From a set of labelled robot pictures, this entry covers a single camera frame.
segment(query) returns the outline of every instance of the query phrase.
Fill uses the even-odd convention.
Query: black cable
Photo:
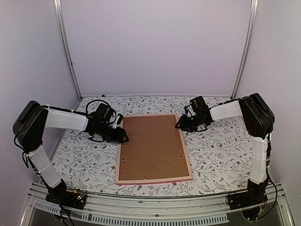
[[[111,107],[111,105],[108,103],[108,102],[106,102],[106,101],[104,101],[104,100],[100,100],[100,99],[97,99],[97,100],[92,100],[92,101],[90,101],[89,103],[87,103],[87,105],[86,105],[86,115],[88,115],[89,114],[89,112],[88,112],[88,106],[91,104],[91,103],[93,103],[93,102],[103,102],[103,103],[105,103],[106,105],[108,105],[109,106],[109,108],[110,109],[112,109],[113,110],[113,112],[114,112],[114,115],[115,115],[115,119],[114,119],[114,121],[111,121],[111,122],[107,122],[107,123],[105,123],[105,124],[107,124],[107,125],[111,125],[111,124],[113,124],[115,121],[116,121],[116,119],[117,119],[117,114],[116,114],[116,111]]]
[[[28,159],[27,159],[27,157],[24,158],[24,155],[25,155],[25,154],[26,154],[25,152],[22,153],[22,159],[23,159],[23,162],[24,162],[25,166],[26,166],[27,168],[29,168],[29,165],[28,165]]]
[[[277,187],[276,187],[275,183],[272,181],[271,177],[269,176],[268,168],[267,168],[267,175],[268,175],[269,181],[272,183],[272,185],[274,186],[274,188],[275,188],[275,190],[276,190],[276,197],[275,197],[275,201],[274,201],[272,207],[269,209],[269,211],[268,211],[265,215],[260,216],[259,218],[257,218],[257,220],[262,219],[262,218],[264,218],[266,215],[268,215],[268,214],[272,211],[272,209],[274,208],[274,206],[275,206],[276,203],[277,203],[278,190],[277,190]]]
[[[14,144],[15,144],[18,148],[21,148],[21,149],[24,151],[24,148],[23,148],[22,146],[18,145],[17,142],[16,142],[16,139],[17,139],[17,136],[18,136],[20,130],[16,133],[16,135],[15,135],[15,137],[14,137]]]
[[[242,194],[237,193],[237,192],[230,192],[230,193],[227,194],[227,196],[226,196],[226,198],[225,198],[225,203],[226,203],[227,205],[229,205],[229,203],[227,202],[227,198],[228,198],[228,196],[229,196],[230,194],[237,194],[238,196],[241,196],[241,197],[247,197],[247,196],[248,196],[248,195],[242,195]]]
[[[66,209],[65,209],[65,207],[61,204],[61,202],[58,201],[58,199],[56,198],[56,195],[54,195],[54,194],[52,193],[52,190],[51,190],[52,188],[46,183],[46,181],[44,180],[43,177],[41,177],[41,179],[42,179],[42,182],[44,183],[45,187],[47,188],[49,194],[53,197],[53,199],[57,202],[57,204],[58,204],[59,207],[61,208],[61,211],[60,211],[61,217],[63,217],[63,214],[62,214],[62,211],[63,211],[63,212],[68,216],[68,219],[70,220],[72,226],[75,226],[74,223],[73,223],[73,221],[72,221],[72,219],[71,219],[71,217],[70,217],[70,215],[71,215],[70,210],[66,210]]]
[[[91,103],[96,102],[96,101],[103,102],[103,103],[105,103],[106,105],[108,105],[108,106],[111,108],[111,106],[109,105],[109,103],[106,102],[106,101],[104,101],[104,100],[99,100],[99,99],[97,99],[97,100],[92,100],[92,101],[90,101],[89,103],[87,103],[87,105],[86,105],[86,114],[88,114],[88,106],[89,106]]]
[[[94,140],[94,139],[93,139],[94,136],[95,136],[95,134],[94,134],[92,137],[89,137],[88,139],[91,140],[91,141],[93,141],[93,142],[97,142],[97,143],[102,143],[102,142],[105,141],[105,140]]]

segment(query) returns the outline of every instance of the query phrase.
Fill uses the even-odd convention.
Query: floral tablecloth
[[[192,97],[87,97],[78,111],[94,99],[107,101],[126,115],[178,113]],[[205,97],[209,106],[228,100]],[[99,102],[89,106],[94,111]],[[67,130],[52,164],[69,188],[130,196],[190,196],[218,194],[246,188],[252,168],[252,147],[242,118],[212,123],[205,132],[183,132],[193,180],[156,185],[115,185],[117,144],[88,140],[85,132]]]

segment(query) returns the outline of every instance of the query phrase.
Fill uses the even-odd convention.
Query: robotic arm
[[[237,209],[245,206],[266,202],[265,187],[269,178],[267,166],[270,162],[271,133],[275,121],[274,114],[258,93],[249,97],[227,101],[209,108],[202,96],[190,100],[190,105],[185,107],[176,128],[187,132],[205,131],[213,121],[241,116],[246,129],[251,137],[253,151],[253,165],[248,191],[244,195],[233,194],[228,197],[230,208]]]
[[[107,142],[123,143],[129,141],[126,131],[117,127],[123,120],[123,116],[121,114],[117,116],[115,110],[108,103],[104,103],[101,103],[97,110],[92,113],[87,112],[86,106],[86,113],[82,113],[44,106],[36,101],[30,101],[14,123],[14,142],[16,144],[17,139],[21,145],[16,144],[24,151],[23,160],[26,166],[28,167],[28,163],[30,163],[33,170],[41,176],[45,183],[49,192],[46,197],[47,201],[83,209],[86,193],[79,189],[73,192],[66,190],[66,184],[56,173],[42,146],[45,128],[84,131],[89,133],[92,138],[98,134],[102,136],[103,141]],[[110,122],[113,114],[115,114],[115,120]]]

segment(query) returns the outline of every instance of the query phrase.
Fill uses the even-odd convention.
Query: metal bar
[[[56,20],[57,20],[58,30],[60,32],[61,41],[62,41],[68,69],[69,69],[69,74],[71,77],[73,88],[75,90],[75,94],[76,94],[78,100],[81,100],[82,95],[80,93],[79,84],[78,84],[77,78],[75,76],[75,71],[74,71],[71,54],[70,54],[70,49],[69,49],[67,36],[66,36],[61,0],[54,0],[54,5],[55,5],[55,16],[56,16]]]
[[[278,205],[284,226],[295,226],[287,199],[278,200]]]
[[[231,95],[232,99],[235,99],[237,97],[239,86],[240,86],[240,83],[241,83],[241,80],[242,80],[242,77],[243,77],[243,74],[245,71],[246,61],[247,61],[247,57],[248,57],[248,53],[249,53],[249,49],[250,49],[250,45],[251,45],[251,40],[252,40],[252,36],[253,36],[255,21],[256,21],[257,8],[258,8],[258,0],[252,0],[250,16],[249,16],[249,25],[248,25],[247,36],[246,36],[246,41],[245,41],[245,45],[244,45],[244,51],[243,51],[243,55],[241,57],[238,74],[237,74],[235,85],[234,85],[234,88],[232,91],[232,95]]]
[[[197,97],[200,94],[116,94],[116,95],[105,95],[105,97]],[[102,96],[90,96],[83,95],[83,98],[87,97],[102,97]],[[224,97],[230,98],[229,95],[202,95],[202,97]]]
[[[29,221],[30,218],[32,216],[32,211],[33,211],[33,205],[36,201],[27,196],[25,199],[25,203],[24,203],[24,208],[22,209],[22,213],[23,215],[21,216],[21,222],[20,222],[20,226],[28,226],[29,225]]]
[[[280,184],[277,184],[278,199],[284,197],[284,192]],[[42,184],[33,182],[29,192],[30,196],[36,200],[45,202],[47,189]],[[273,185],[268,185],[266,194],[268,203],[275,199]],[[215,194],[211,196],[196,197],[132,197],[116,196],[108,194],[87,194],[87,203],[82,212],[98,213],[104,216],[123,216],[126,218],[156,218],[159,212],[162,218],[194,218],[201,216],[212,216],[233,212],[225,203],[227,194]]]

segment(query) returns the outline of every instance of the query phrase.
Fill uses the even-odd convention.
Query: wooden frame
[[[125,116],[125,118],[136,118],[136,117],[160,117],[160,116],[174,116],[176,121],[178,121],[178,115],[176,113],[170,114],[151,114],[151,115],[132,115],[132,116]],[[116,168],[116,184],[117,185],[146,185],[146,184],[158,184],[158,183],[170,183],[170,182],[180,182],[180,181],[188,181],[193,179],[191,166],[189,162],[189,157],[187,153],[186,144],[183,138],[182,130],[177,129],[180,135],[182,148],[186,160],[187,170],[189,175],[184,177],[178,178],[162,178],[162,179],[145,179],[145,180],[119,180],[119,170],[120,170],[120,161],[121,161],[121,145],[118,146],[118,157],[117,157],[117,168]]]

